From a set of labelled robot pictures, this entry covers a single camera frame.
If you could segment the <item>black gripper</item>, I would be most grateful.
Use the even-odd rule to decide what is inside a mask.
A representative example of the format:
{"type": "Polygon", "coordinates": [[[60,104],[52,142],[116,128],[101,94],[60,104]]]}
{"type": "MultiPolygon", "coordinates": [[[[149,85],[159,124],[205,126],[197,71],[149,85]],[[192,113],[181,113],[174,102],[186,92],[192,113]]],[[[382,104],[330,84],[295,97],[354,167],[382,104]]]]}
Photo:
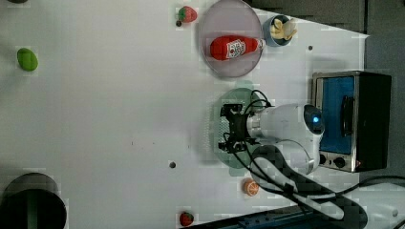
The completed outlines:
{"type": "Polygon", "coordinates": [[[220,110],[220,116],[225,116],[228,121],[229,132],[227,139],[232,142],[220,142],[218,147],[228,154],[244,152],[247,146],[244,143],[250,135],[246,129],[248,114],[242,113],[242,104],[223,104],[220,110]]]}

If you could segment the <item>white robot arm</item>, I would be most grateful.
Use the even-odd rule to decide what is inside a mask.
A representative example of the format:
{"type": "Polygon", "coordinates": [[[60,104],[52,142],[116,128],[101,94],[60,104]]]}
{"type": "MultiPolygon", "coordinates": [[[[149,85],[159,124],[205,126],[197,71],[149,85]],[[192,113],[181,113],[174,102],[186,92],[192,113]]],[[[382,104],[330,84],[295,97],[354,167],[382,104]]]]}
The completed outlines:
{"type": "Polygon", "coordinates": [[[401,177],[370,177],[338,192],[309,177],[319,166],[325,130],[316,107],[273,107],[257,99],[223,104],[220,118],[228,130],[218,148],[235,159],[233,166],[247,169],[261,189],[341,229],[404,229],[404,187],[393,183],[401,177]]]}

